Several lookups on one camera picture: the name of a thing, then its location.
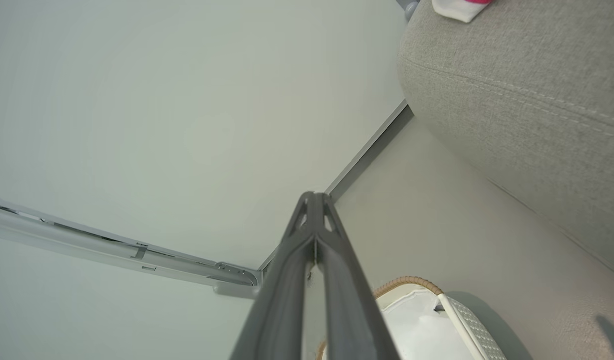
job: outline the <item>gray sofa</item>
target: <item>gray sofa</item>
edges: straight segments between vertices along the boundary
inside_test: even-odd
[[[398,71],[415,116],[614,270],[614,0],[423,0]]]

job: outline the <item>white panel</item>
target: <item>white panel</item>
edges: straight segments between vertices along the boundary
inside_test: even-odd
[[[0,198],[257,267],[403,99],[394,0],[0,1]]]
[[[228,359],[251,305],[0,239],[0,360]]]

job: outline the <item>white woven basket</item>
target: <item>white woven basket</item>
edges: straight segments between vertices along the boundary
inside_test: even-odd
[[[433,299],[435,302],[427,302],[426,305],[440,305],[437,307],[438,310],[435,311],[438,313],[444,312],[444,321],[446,322],[446,318],[448,318],[459,335],[459,337],[456,336],[451,326],[445,325],[448,326],[449,333],[447,333],[447,337],[442,336],[442,338],[437,339],[438,347],[444,348],[446,346],[451,346],[451,344],[448,344],[450,341],[454,342],[453,346],[461,347],[461,344],[456,344],[455,342],[462,341],[462,344],[464,344],[468,350],[463,351],[463,353],[466,354],[464,358],[469,358],[469,354],[471,354],[471,358],[477,360],[506,360],[505,355],[476,315],[465,305],[446,296],[442,290],[430,281],[417,276],[402,276],[375,290],[373,296],[376,298],[378,307],[383,313],[385,313],[385,310],[389,309],[390,306],[396,303],[405,302],[415,296],[424,296],[427,299]],[[404,345],[399,344],[396,339],[394,341],[396,342],[398,350],[401,351],[401,347]],[[432,344],[427,347],[433,350]],[[316,360],[327,360],[326,348],[327,343],[325,341],[321,342]]]

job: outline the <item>white basket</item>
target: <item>white basket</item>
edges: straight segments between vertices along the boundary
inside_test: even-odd
[[[476,315],[465,305],[446,296],[442,290],[430,281],[417,276],[403,276],[381,286],[373,292],[373,295],[376,298],[378,307],[385,316],[385,321],[390,331],[392,331],[392,324],[389,323],[389,318],[386,314],[393,310],[394,307],[401,306],[410,301],[410,299],[417,297],[415,306],[418,306],[420,303],[421,306],[427,308],[429,306],[432,309],[437,308],[435,311],[438,314],[442,314],[442,316],[438,315],[437,319],[434,317],[435,321],[440,321],[440,324],[444,324],[445,329],[449,330],[448,332],[442,332],[442,335],[437,339],[436,344],[439,348],[445,349],[453,344],[453,346],[459,348],[458,351],[462,351],[465,354],[462,358],[469,358],[470,354],[471,358],[477,360],[505,360],[505,355]],[[457,335],[450,325],[446,325],[447,318],[451,321]],[[411,346],[399,343],[397,338],[394,338],[394,341],[401,354],[403,353],[403,347]],[[429,349],[433,350],[433,346],[435,346],[434,342],[425,342],[425,344],[428,348],[427,351]],[[319,346],[316,360],[327,360],[326,348],[327,344],[323,341]],[[437,357],[431,355],[429,358],[435,359]]]

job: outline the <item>wall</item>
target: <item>wall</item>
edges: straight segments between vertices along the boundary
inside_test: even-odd
[[[399,276],[432,281],[509,360],[614,359],[614,273],[415,118],[336,207],[373,289]],[[325,334],[323,279],[313,278],[308,359]]]
[[[403,100],[393,0],[0,0],[0,198],[257,268]]]
[[[251,305],[0,239],[0,360],[227,359]]]

